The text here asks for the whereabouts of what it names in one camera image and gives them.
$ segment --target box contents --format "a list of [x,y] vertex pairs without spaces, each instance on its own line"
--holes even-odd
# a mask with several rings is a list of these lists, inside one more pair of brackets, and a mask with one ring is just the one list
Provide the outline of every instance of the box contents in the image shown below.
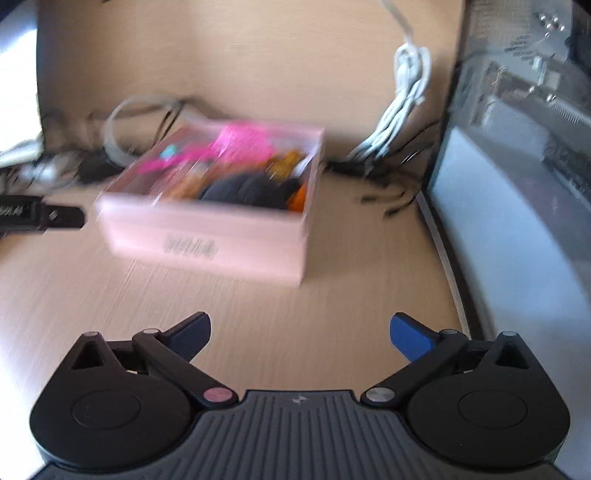
[[301,125],[183,127],[101,194],[99,223],[118,255],[298,285],[322,144]]

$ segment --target wooden desk surface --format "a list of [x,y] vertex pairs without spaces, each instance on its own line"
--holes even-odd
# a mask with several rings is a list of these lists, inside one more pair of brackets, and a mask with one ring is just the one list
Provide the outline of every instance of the wooden desk surface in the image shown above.
[[51,200],[85,205],[80,232],[0,241],[0,478],[41,465],[28,415],[78,336],[129,339],[203,310],[209,345],[194,360],[234,388],[352,389],[358,395],[406,364],[388,337],[393,313],[435,330],[459,328],[435,247],[415,205],[382,220],[359,205],[372,187],[324,175],[307,277],[296,290],[117,259],[91,210],[97,190]]

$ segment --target black cable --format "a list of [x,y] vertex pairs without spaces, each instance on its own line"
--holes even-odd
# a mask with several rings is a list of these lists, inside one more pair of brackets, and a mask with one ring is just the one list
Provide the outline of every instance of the black cable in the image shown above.
[[[170,129],[172,129],[173,125],[178,120],[179,116],[181,115],[185,104],[186,104],[186,102],[184,100],[179,100],[178,104],[174,105],[173,107],[171,107],[168,110],[168,112],[166,112],[166,115],[164,115],[164,118],[160,122],[160,125],[158,126],[158,129],[156,130],[156,134],[154,135],[154,141],[152,142],[152,148],[154,148],[158,142],[161,142],[162,140],[164,140],[166,135],[168,135],[168,133],[170,132]],[[164,129],[164,125],[166,125],[166,120],[168,120],[172,114],[174,114],[173,119],[168,124],[168,127],[166,129]]]
[[414,157],[416,157],[417,155],[419,155],[420,153],[423,153],[425,150],[428,150],[429,148],[433,148],[435,146],[435,143],[429,143],[426,145],[423,145],[421,148],[419,148],[418,150],[415,150],[414,152],[412,152],[411,154],[407,155],[404,160],[402,160],[402,162],[400,162],[398,165],[396,165],[395,169],[398,170],[400,167],[402,167],[404,164],[410,162]]
[[440,122],[439,120],[434,120],[433,122],[428,123],[422,129],[420,129],[417,133],[415,133],[411,138],[409,138],[408,140],[406,140],[406,142],[403,143],[400,147],[398,147],[393,152],[390,152],[388,154],[388,156],[389,157],[393,157],[394,155],[398,155],[402,150],[404,150],[408,145],[410,145],[414,140],[416,140],[424,132],[426,132],[427,130],[429,130],[431,127],[434,127],[435,125],[439,125],[439,122]]
[[161,138],[160,134],[162,133],[162,130],[164,129],[164,125],[166,124],[166,120],[169,119],[169,117],[173,114],[175,109],[176,109],[175,106],[171,107],[170,109],[168,109],[168,112],[166,112],[166,114],[164,115],[164,118],[160,122],[158,129],[156,130],[156,134],[154,135],[154,140],[152,141],[152,148],[154,148],[156,146],[156,144],[160,141],[160,138]]
[[5,185],[4,185],[4,188],[6,190],[6,192],[5,192],[6,195],[10,195],[11,194],[12,189],[13,189],[15,183],[18,180],[18,172],[19,171],[20,171],[20,166],[18,166],[18,167],[11,167],[6,172]]
[[[158,127],[158,131],[156,132],[156,135],[154,137],[154,138],[158,139],[158,140],[156,140],[155,143],[158,143],[159,141],[161,141],[161,139],[164,138],[168,134],[168,132],[170,132],[170,128],[172,128],[172,125],[176,122],[180,113],[177,113],[175,115],[175,117],[171,121],[171,124],[169,125],[169,127],[165,131],[164,135],[161,135],[161,131],[164,128],[166,120],[168,120],[170,118],[170,116],[174,113],[174,111],[177,108],[179,108],[181,105],[182,105],[182,107],[181,107],[181,109],[182,109],[188,101],[189,101],[189,99],[187,99],[187,98],[180,98],[178,100],[178,105],[174,106],[168,110],[165,117],[161,121],[160,126]],[[121,120],[121,119],[126,119],[126,118],[134,118],[136,116],[148,115],[149,113],[158,112],[162,109],[163,109],[162,105],[148,105],[148,106],[137,107],[137,108],[128,108],[128,109],[122,110],[117,115],[117,119]],[[95,145],[101,145],[101,143],[102,143],[102,141],[100,139],[100,129],[96,127],[96,122],[97,121],[105,122],[110,117],[110,115],[111,115],[111,112],[101,112],[101,111],[94,110],[91,113],[89,113],[88,116],[86,117],[86,133],[87,133],[88,138],[92,139],[92,141],[95,143]]]
[[185,107],[187,102],[185,102],[184,100],[181,100],[179,105],[178,105],[178,109],[177,112],[175,113],[173,119],[170,121],[170,123],[168,124],[168,127],[166,128],[166,130],[164,131],[164,133],[162,134],[162,137],[160,137],[160,141],[164,140],[166,138],[166,135],[168,135],[168,133],[170,132],[170,129],[172,129],[173,125],[175,124],[175,122],[178,120],[179,116],[181,115],[181,113],[183,113],[183,109]]
[[394,202],[396,200],[401,199],[404,194],[406,193],[406,188],[402,191],[402,193],[397,193],[395,195],[363,195],[359,199],[359,203],[383,203],[383,202]]
[[419,194],[420,191],[421,191],[421,189],[418,189],[417,192],[412,196],[412,198],[407,203],[403,203],[402,205],[400,205],[398,207],[392,207],[392,208],[389,208],[388,210],[386,210],[384,212],[384,219],[390,218],[391,216],[396,215],[399,211],[404,210],[407,206],[409,206],[412,202],[414,202],[414,199],[417,198],[417,195]]
[[39,173],[37,172],[37,169],[35,169],[31,175],[31,181],[29,182],[29,185],[27,185],[22,191],[26,192],[28,189],[30,189],[33,184],[37,181],[37,179],[39,178]]

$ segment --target pink box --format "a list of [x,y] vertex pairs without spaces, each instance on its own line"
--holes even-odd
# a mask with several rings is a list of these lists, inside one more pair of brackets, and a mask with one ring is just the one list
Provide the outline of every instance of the pink box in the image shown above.
[[[204,141],[227,122],[192,125]],[[120,257],[232,277],[298,286],[304,277],[310,217],[316,197],[323,130],[297,124],[260,124],[279,152],[294,148],[309,162],[303,213],[215,202],[157,202],[138,181],[143,158],[125,170],[96,201],[100,228]],[[182,128],[146,157],[186,135]]]

